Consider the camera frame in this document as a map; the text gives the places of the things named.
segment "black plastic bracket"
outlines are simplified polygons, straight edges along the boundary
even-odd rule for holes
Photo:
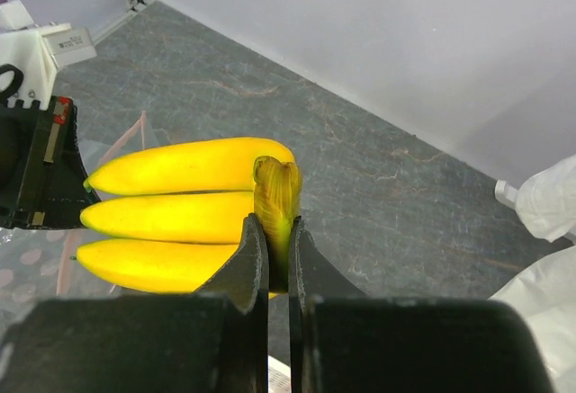
[[[0,227],[81,228],[80,211],[99,199],[83,187],[77,108],[56,96],[39,105],[0,105]]]

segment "white plastic bag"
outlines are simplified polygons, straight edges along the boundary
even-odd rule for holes
[[[534,237],[549,242],[574,228],[576,156],[568,157],[526,180],[518,189],[515,209]]]
[[[576,246],[532,264],[491,298],[524,318],[556,391],[576,392]]]

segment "banana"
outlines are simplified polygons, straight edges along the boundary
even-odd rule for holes
[[[145,195],[98,202],[80,220],[112,237],[237,245],[253,210],[252,192]]]
[[[90,175],[85,188],[117,195],[252,191],[253,165],[259,156],[294,162],[290,149],[272,139],[212,139],[118,157]]]
[[[192,245],[113,238],[80,246],[77,260],[121,287],[146,292],[193,292],[234,255],[238,245]]]

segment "transparent plastic sheet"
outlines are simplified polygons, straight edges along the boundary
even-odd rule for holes
[[[530,328],[558,393],[576,392],[576,246],[548,255],[491,298]]]
[[[113,146],[93,140],[78,142],[85,169],[90,174],[111,159],[143,148],[159,146],[146,113]],[[103,200],[112,195],[101,193]],[[111,283],[70,260],[79,245],[105,238],[87,229],[25,231],[0,228],[0,336],[36,299],[106,298],[118,294]]]

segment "floor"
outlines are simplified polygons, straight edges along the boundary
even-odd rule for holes
[[[114,142],[146,110],[172,143],[275,138],[304,173],[301,213],[320,251],[372,296],[487,298],[569,244],[532,238],[495,182],[289,70],[154,3],[58,76],[79,135]],[[270,353],[289,361],[287,299]]]

